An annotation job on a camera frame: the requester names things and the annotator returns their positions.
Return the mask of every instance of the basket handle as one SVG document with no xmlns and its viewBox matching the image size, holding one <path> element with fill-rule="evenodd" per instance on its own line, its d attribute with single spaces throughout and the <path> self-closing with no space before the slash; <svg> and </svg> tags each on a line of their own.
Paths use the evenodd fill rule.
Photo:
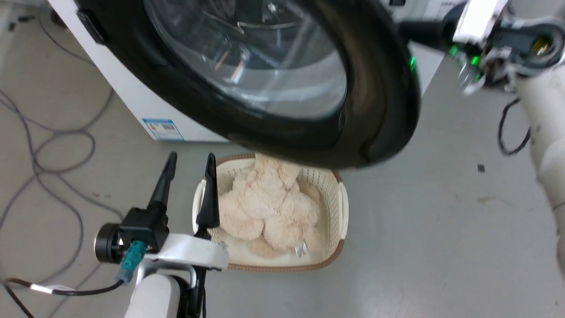
<svg viewBox="0 0 565 318">
<path fill-rule="evenodd" d="M 192 200 L 192 230 L 194 231 L 194 233 L 198 231 L 196 217 L 198 216 L 198 212 L 200 212 L 200 207 L 202 206 L 202 199 L 204 199 L 204 189 L 206 189 L 206 180 L 203 179 L 198 184 L 198 187 L 196 187 L 194 199 Z"/>
<path fill-rule="evenodd" d="M 349 227 L 349 198 L 343 182 L 340 182 L 340 190 L 343 220 L 343 225 L 341 227 L 341 239 L 345 239 L 345 236 L 347 235 L 347 228 Z"/>
</svg>

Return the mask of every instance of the teal connector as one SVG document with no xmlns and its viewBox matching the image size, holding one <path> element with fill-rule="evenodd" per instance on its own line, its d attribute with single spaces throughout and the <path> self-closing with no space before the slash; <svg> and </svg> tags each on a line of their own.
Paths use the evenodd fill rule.
<svg viewBox="0 0 565 318">
<path fill-rule="evenodd" d="M 116 281 L 123 281 L 124 285 L 131 282 L 133 273 L 145 256 L 145 244 L 140 240 L 135 240 L 125 252 L 124 259 L 120 262 L 120 271 L 116 275 Z"/>
</svg>

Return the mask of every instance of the washing machine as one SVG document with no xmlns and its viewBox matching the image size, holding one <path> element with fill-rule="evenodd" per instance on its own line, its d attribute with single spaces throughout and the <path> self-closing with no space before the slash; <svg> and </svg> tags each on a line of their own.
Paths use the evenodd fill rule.
<svg viewBox="0 0 565 318">
<path fill-rule="evenodd" d="M 408 50 L 393 20 L 442 19 L 458 2 L 50 3 L 153 139 L 231 140 L 343 167 L 407 144 L 443 57 Z"/>
</svg>

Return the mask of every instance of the transparent plastic piece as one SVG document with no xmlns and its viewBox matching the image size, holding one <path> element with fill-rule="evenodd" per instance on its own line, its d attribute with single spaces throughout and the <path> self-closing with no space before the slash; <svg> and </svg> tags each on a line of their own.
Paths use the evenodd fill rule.
<svg viewBox="0 0 565 318">
<path fill-rule="evenodd" d="M 333 114 L 347 76 L 335 45 L 293 1 L 144 0 L 166 45 L 247 107 L 295 119 Z"/>
</svg>

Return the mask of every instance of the brown basket rim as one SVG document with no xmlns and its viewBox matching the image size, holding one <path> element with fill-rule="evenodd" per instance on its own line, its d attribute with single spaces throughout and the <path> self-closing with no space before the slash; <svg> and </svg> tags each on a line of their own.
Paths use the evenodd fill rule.
<svg viewBox="0 0 565 318">
<path fill-rule="evenodd" d="M 239 160 L 239 159 L 255 159 L 255 153 L 244 153 L 244 154 L 235 154 L 233 156 L 226 156 L 220 159 L 216 159 L 216 166 L 223 164 L 224 162 L 231 161 L 231 160 Z M 336 177 L 338 183 L 342 183 L 343 180 L 341 179 L 340 174 L 335 170 L 330 170 L 333 175 Z M 312 265 L 304 265 L 304 266 L 290 266 L 290 267 L 267 267 L 267 266 L 249 266 L 249 265 L 240 265 L 240 264 L 228 264 L 228 269 L 234 270 L 244 270 L 246 272 L 262 272 L 262 273 L 298 273 L 298 272 L 308 272 L 311 270 L 317 270 L 328 266 L 329 264 L 333 263 L 337 257 L 340 255 L 341 250 L 343 249 L 345 244 L 344 239 L 340 239 L 337 243 L 336 250 L 333 254 L 326 259 L 325 261 L 312 264 Z"/>
</svg>

